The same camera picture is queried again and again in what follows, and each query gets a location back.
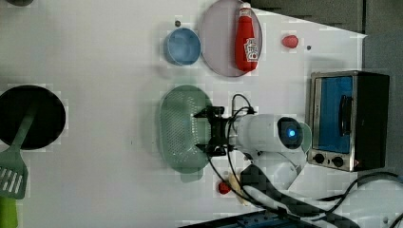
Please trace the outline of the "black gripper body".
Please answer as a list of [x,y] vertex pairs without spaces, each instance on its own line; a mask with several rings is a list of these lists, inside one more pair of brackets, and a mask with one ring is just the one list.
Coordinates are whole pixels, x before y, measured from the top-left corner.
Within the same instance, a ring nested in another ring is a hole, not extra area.
[[206,147],[206,154],[208,156],[225,156],[227,152],[234,149],[230,143],[230,125],[233,123],[234,118],[224,118],[223,106],[208,106],[207,119],[210,123],[210,140]]

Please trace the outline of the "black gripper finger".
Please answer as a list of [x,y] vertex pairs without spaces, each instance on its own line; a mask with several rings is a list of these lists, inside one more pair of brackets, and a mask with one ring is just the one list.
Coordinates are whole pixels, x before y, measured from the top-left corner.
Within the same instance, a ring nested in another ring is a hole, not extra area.
[[197,147],[200,149],[200,151],[202,151],[205,154],[210,154],[213,152],[213,146],[210,144],[201,144],[198,143]]
[[209,107],[204,108],[200,112],[194,115],[195,118],[209,118],[211,110]]

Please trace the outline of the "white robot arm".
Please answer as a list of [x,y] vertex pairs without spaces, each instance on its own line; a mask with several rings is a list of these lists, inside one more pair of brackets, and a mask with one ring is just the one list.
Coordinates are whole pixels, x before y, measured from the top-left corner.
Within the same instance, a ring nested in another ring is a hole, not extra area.
[[[402,178],[375,172],[353,180],[338,195],[315,198],[290,187],[307,159],[311,132],[292,117],[257,114],[250,106],[222,117],[221,106],[209,105],[195,115],[211,130],[199,145],[208,159],[225,156],[230,173],[221,181],[241,200],[261,209],[324,228],[402,228]],[[237,168],[231,153],[248,160]]]

